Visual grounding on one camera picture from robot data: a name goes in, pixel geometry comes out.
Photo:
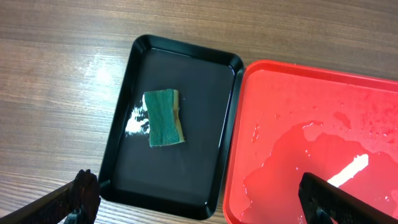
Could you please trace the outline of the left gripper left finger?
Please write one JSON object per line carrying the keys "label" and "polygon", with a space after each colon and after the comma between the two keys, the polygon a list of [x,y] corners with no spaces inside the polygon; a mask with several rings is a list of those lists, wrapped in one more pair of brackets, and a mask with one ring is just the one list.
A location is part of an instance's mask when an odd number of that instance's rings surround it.
{"label": "left gripper left finger", "polygon": [[97,176],[89,169],[80,170],[73,181],[2,217],[1,223],[93,224],[100,202]]}

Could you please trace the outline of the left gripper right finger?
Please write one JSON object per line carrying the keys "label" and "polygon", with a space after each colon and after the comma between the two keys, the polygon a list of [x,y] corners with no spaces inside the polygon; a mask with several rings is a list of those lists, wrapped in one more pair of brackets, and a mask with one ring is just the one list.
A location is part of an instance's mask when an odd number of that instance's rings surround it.
{"label": "left gripper right finger", "polygon": [[298,196],[308,224],[397,224],[397,219],[306,172]]}

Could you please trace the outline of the green yellow sponge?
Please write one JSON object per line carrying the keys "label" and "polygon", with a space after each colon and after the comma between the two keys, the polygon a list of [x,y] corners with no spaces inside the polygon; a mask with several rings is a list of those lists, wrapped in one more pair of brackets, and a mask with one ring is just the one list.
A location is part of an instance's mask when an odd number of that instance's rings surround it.
{"label": "green yellow sponge", "polygon": [[149,119],[150,147],[162,147],[185,141],[179,119],[179,91],[147,91],[144,101]]}

